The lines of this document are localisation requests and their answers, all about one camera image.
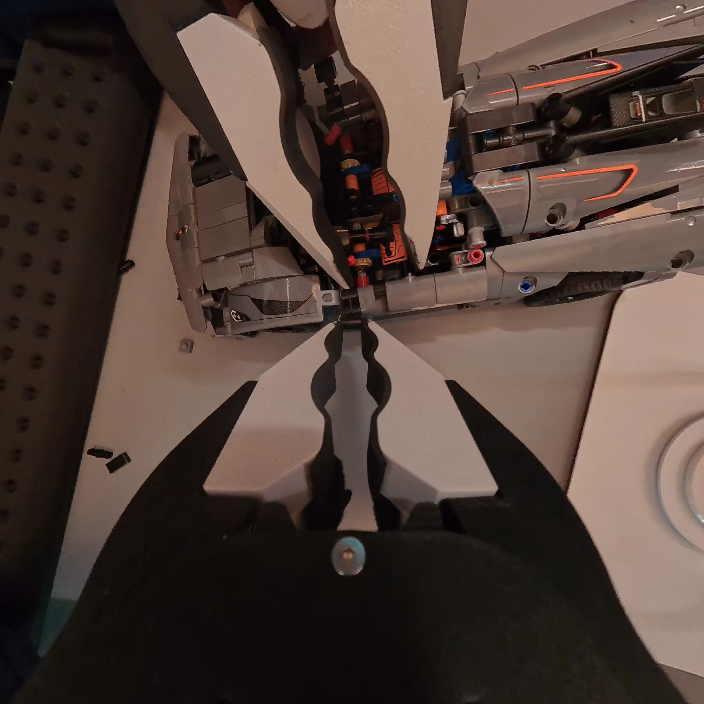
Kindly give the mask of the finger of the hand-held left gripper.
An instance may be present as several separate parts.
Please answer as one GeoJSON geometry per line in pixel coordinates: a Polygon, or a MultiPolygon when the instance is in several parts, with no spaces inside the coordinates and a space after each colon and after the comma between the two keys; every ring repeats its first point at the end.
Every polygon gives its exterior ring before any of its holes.
{"type": "Polygon", "coordinates": [[[251,191],[341,287],[354,280],[325,210],[320,149],[273,30],[210,13],[177,34],[251,191]]]}
{"type": "Polygon", "coordinates": [[[427,263],[447,137],[430,1],[330,1],[342,57],[383,118],[384,168],[400,194],[402,230],[417,268],[427,263]]]}

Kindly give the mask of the white lamp base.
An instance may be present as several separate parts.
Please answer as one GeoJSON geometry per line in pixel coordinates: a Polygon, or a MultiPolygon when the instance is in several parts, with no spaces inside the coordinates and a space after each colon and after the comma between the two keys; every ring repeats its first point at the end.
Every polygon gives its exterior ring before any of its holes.
{"type": "Polygon", "coordinates": [[[619,297],[568,497],[650,654],[702,703],[702,275],[619,297]]]}

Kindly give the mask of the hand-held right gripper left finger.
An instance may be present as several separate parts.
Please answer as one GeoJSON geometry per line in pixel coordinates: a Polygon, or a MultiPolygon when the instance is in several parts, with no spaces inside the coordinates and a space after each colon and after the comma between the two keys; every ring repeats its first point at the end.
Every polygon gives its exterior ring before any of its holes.
{"type": "Polygon", "coordinates": [[[280,503],[306,529],[337,529],[351,498],[327,403],[342,325],[331,323],[263,373],[224,444],[208,495],[280,503]]]}

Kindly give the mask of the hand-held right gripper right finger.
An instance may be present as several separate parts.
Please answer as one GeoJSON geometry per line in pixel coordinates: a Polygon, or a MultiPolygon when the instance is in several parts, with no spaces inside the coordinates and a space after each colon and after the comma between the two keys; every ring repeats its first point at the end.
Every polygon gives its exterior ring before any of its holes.
{"type": "Polygon", "coordinates": [[[378,529],[399,529],[416,506],[493,497],[488,469],[445,377],[376,322],[363,321],[370,420],[367,482],[378,529]]]}

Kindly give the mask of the grey toy brick car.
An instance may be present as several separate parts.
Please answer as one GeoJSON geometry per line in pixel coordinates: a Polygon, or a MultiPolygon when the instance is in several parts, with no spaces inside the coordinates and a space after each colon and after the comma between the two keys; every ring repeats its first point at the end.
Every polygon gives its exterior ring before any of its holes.
{"type": "MultiPolygon", "coordinates": [[[[447,137],[425,267],[384,168],[382,114],[330,23],[330,59],[289,61],[354,284],[332,279],[203,135],[185,133],[166,242],[193,330],[252,337],[344,313],[555,305],[702,268],[702,1],[632,1],[465,66],[470,2],[431,5],[447,137]]],[[[235,19],[271,29],[252,5],[235,19]]]]}

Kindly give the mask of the black dimpled mat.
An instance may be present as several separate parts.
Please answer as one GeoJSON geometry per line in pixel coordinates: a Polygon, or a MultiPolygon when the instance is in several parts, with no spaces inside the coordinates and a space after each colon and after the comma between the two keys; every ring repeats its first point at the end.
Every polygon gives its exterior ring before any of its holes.
{"type": "Polygon", "coordinates": [[[38,638],[161,89],[118,17],[45,22],[1,127],[1,624],[38,638]]]}

